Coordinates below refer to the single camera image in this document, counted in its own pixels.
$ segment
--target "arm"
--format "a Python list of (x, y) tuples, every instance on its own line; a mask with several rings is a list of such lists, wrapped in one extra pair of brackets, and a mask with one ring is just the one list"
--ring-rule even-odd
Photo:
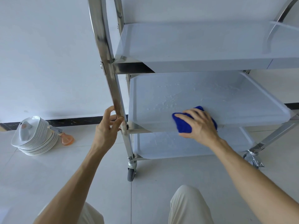
[(95, 172), (103, 156), (115, 143), (123, 121), (123, 117), (119, 117), (115, 122), (111, 122), (116, 118), (116, 115), (110, 116), (113, 110), (113, 106), (105, 110), (84, 161), (33, 224), (77, 224)]
[(221, 139), (207, 112), (193, 108), (184, 113), (194, 119), (182, 114), (176, 116), (187, 122), (192, 132), (179, 135), (195, 139), (216, 154), (242, 198), (263, 224), (299, 222), (299, 204)]

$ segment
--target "floor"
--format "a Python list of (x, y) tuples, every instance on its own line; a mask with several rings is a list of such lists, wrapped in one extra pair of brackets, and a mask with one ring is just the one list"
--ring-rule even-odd
[[(258, 142), (277, 127), (251, 127), (248, 131)], [(31, 224), (78, 168), (92, 143), (95, 125), (64, 130), (76, 142), (70, 147), (59, 142), (38, 156), (27, 156), (11, 146), (13, 131), (0, 132), (0, 224)], [(298, 135), (296, 127), (260, 154), (266, 166), (261, 171), (297, 201)], [(170, 199), (182, 184), (200, 189), (215, 224), (260, 223), (214, 155), (140, 161), (134, 181), (128, 182), (127, 154), (120, 134), (100, 163), (87, 202), (108, 224), (165, 224)]]

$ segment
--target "white pants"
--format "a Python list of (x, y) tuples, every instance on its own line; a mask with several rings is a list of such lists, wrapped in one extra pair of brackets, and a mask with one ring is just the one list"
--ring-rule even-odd
[[(182, 185), (170, 201), (168, 224), (214, 224), (211, 212), (197, 188)], [(103, 216), (85, 203), (78, 224), (104, 224)]]

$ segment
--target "hand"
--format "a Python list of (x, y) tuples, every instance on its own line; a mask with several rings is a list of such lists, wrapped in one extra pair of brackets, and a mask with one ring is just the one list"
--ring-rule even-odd
[(117, 118), (116, 115), (110, 115), (114, 111), (114, 106), (110, 106), (105, 110), (103, 119), (95, 129), (95, 138), (92, 143), (92, 148), (100, 150), (104, 154), (114, 145), (119, 126), (124, 121), (123, 117)]
[(193, 138), (197, 142), (210, 148), (221, 139), (218, 136), (209, 113), (203, 112), (197, 108), (185, 110), (183, 113), (188, 113), (194, 119), (183, 114), (175, 114), (176, 117), (184, 120), (192, 128), (191, 133), (179, 133), (180, 136), (184, 138)]

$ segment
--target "forearm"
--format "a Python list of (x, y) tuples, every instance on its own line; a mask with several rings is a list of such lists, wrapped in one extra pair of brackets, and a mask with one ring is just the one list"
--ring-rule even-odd
[(262, 223), (297, 223), (299, 204), (262, 172), (238, 155), (224, 140), (211, 150), (217, 155), (242, 198)]
[(33, 224), (77, 224), (90, 185), (104, 154), (91, 148), (83, 163)]

